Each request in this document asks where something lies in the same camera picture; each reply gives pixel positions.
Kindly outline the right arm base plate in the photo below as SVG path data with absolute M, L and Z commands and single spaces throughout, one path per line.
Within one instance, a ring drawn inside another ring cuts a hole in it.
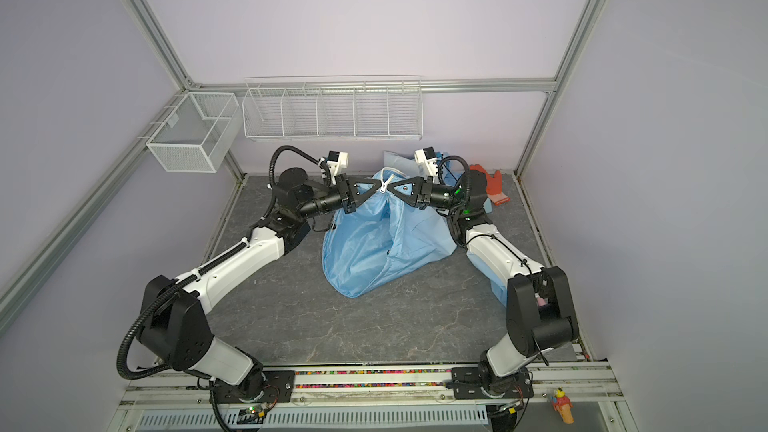
M 445 383 L 459 400 L 528 399 L 534 396 L 530 371 L 523 367 L 505 377 L 497 377 L 479 366 L 454 367 Z

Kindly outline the light blue zip jacket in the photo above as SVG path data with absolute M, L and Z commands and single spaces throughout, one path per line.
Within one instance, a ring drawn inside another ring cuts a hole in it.
M 387 191 L 391 182 L 424 177 L 398 166 L 376 172 L 381 190 L 354 213 L 339 211 L 324 237 L 322 266 L 328 282 L 342 295 L 357 298 L 460 248 L 452 239 L 445 215 L 428 207 L 413 208 Z

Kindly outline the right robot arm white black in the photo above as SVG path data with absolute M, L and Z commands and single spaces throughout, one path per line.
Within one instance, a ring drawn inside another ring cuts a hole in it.
M 431 147 L 417 150 L 414 159 L 426 175 L 394 182 L 387 190 L 413 208 L 443 213 L 456 245 L 503 297 L 506 333 L 482 353 L 473 383 L 490 397 L 502 397 L 527 378 L 528 364 L 580 337 L 567 275 L 503 237 L 484 208 L 484 173 L 456 155 L 438 159 Z

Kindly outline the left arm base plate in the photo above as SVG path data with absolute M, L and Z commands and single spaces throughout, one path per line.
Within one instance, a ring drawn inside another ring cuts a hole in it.
M 219 404 L 288 403 L 295 378 L 294 370 L 264 370 L 237 386 L 217 380 L 213 394 Z

